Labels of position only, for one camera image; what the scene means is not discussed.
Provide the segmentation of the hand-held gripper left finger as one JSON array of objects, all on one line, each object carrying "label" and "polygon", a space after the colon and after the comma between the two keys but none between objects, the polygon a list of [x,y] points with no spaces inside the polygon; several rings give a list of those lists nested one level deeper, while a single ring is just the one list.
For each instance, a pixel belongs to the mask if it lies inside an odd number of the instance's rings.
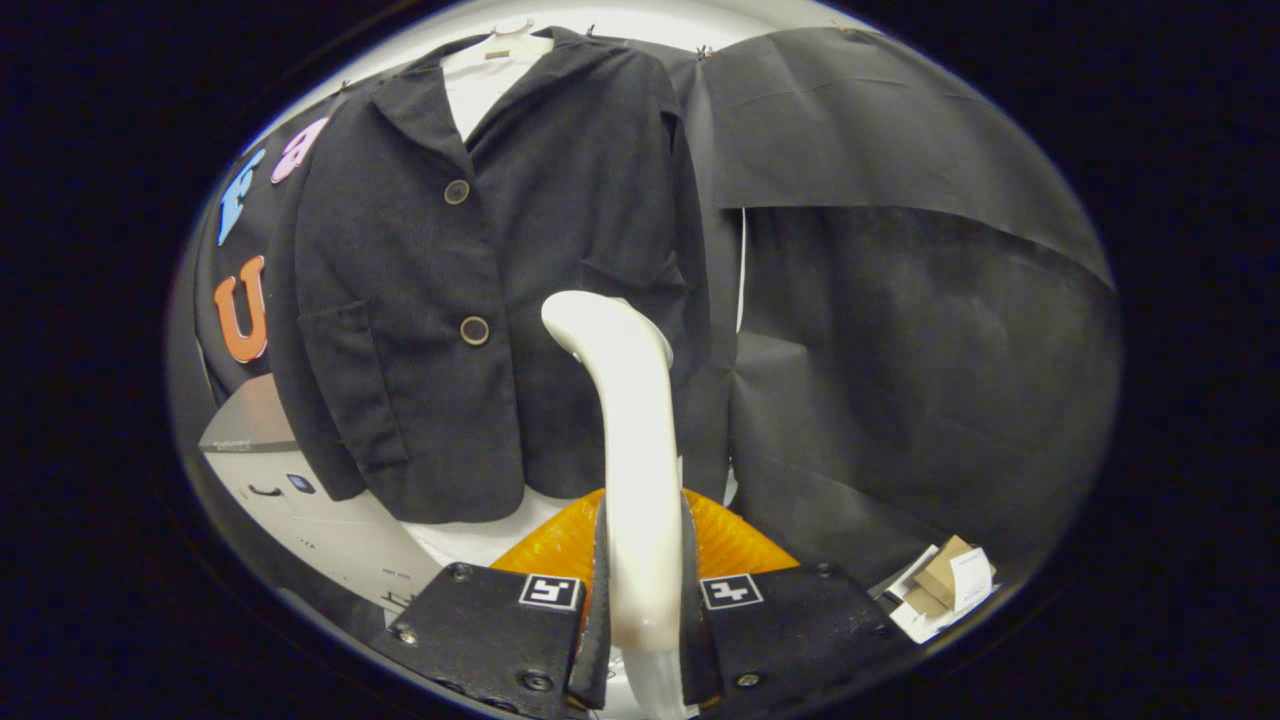
[{"label": "hand-held gripper left finger", "polygon": [[611,659],[602,492],[489,564],[454,561],[383,633],[383,653],[493,717],[585,719]]}]

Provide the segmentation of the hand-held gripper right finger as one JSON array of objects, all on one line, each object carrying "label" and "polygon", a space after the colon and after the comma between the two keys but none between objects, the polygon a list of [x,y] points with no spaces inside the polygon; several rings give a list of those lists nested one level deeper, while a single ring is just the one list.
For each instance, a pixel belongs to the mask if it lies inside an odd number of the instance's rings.
[{"label": "hand-held gripper right finger", "polygon": [[686,491],[682,674],[704,719],[833,717],[920,648],[838,565],[803,562]]}]

